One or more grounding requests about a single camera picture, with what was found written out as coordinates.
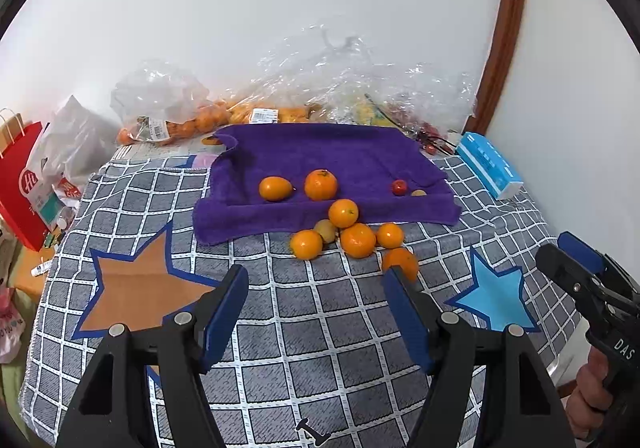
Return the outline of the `right hand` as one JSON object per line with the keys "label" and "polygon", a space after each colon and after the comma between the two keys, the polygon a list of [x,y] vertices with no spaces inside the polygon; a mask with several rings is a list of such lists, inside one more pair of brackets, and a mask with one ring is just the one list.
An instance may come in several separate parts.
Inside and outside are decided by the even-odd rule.
{"label": "right hand", "polygon": [[565,405],[570,428],[578,439],[585,440],[600,428],[612,405],[613,397],[603,386],[607,375],[608,358],[591,346],[587,363],[578,370],[576,387]]}

